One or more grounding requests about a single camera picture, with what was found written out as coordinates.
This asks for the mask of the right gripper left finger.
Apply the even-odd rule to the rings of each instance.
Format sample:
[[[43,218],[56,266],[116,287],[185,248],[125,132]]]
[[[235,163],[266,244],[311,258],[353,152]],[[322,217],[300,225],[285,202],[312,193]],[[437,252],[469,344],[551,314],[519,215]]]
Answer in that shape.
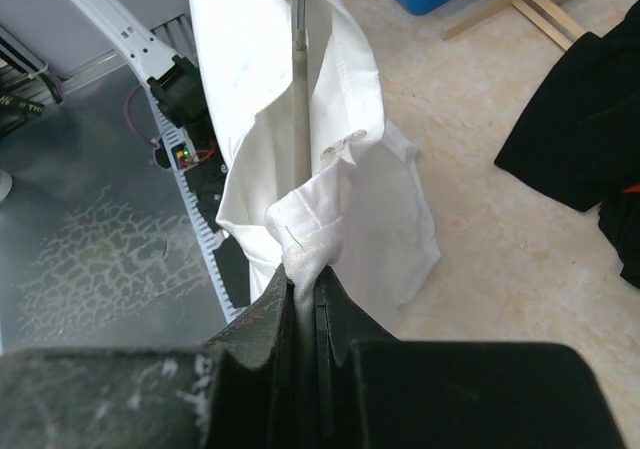
[[[291,448],[293,286],[181,348],[31,349],[1,360],[5,448]]]

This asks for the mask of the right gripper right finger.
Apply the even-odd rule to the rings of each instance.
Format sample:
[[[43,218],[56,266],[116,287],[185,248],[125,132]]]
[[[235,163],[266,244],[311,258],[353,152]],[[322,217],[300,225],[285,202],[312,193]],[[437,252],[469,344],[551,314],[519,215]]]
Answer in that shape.
[[[331,269],[314,296],[322,448],[621,448],[596,377],[540,342],[402,341]]]

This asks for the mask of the white t shirt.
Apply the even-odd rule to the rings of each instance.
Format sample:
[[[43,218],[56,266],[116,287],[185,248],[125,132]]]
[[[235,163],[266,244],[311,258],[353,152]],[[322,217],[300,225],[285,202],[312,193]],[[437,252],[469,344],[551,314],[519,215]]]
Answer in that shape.
[[[228,168],[217,215],[260,296],[278,267],[311,292],[331,266],[383,326],[439,260],[418,149],[385,114],[378,67],[342,0],[306,0],[310,127],[294,126],[291,0],[189,0]]]

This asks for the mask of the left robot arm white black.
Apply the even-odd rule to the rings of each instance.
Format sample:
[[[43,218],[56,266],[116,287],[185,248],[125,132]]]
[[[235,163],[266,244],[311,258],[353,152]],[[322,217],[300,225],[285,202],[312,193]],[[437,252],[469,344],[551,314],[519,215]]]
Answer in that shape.
[[[126,60],[160,112],[176,127],[209,120],[200,73],[196,66],[165,44],[119,0],[67,0]]]

